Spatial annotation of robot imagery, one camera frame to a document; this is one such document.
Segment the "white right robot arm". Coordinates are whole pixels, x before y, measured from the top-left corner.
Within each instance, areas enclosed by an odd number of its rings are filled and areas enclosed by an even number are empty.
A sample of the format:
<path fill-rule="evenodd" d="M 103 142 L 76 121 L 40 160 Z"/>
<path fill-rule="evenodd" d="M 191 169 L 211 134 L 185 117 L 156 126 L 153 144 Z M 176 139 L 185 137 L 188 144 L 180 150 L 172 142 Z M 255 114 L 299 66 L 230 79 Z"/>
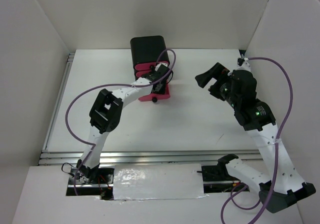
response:
<path fill-rule="evenodd" d="M 248 166 L 237 155 L 228 154 L 218 160 L 215 171 L 203 167 L 203 176 L 240 180 L 258 194 L 259 201 L 270 213 L 282 211 L 315 194 L 315 186 L 297 172 L 280 139 L 283 127 L 277 126 L 268 104 L 257 98 L 257 80 L 248 59 L 239 58 L 234 70 L 216 63 L 195 77 L 201 88 L 211 79 L 216 81 L 208 89 L 209 93 L 232 107 L 237 122 L 257 146 L 268 174 Z"/>

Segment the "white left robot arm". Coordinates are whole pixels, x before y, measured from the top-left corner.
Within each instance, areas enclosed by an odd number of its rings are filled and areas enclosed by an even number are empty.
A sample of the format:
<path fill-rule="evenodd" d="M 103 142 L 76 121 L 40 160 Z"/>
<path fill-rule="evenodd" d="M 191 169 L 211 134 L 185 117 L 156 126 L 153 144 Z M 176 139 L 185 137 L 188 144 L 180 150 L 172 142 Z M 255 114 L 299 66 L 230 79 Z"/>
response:
<path fill-rule="evenodd" d="M 87 147 L 76 165 L 82 180 L 88 184 L 97 180 L 102 149 L 108 135 L 119 125 L 123 109 L 137 99 L 151 94 L 154 87 L 163 87 L 169 71 L 168 64 L 160 62 L 133 83 L 111 91 L 104 88 L 98 93 L 89 112 L 90 130 L 85 143 Z"/>

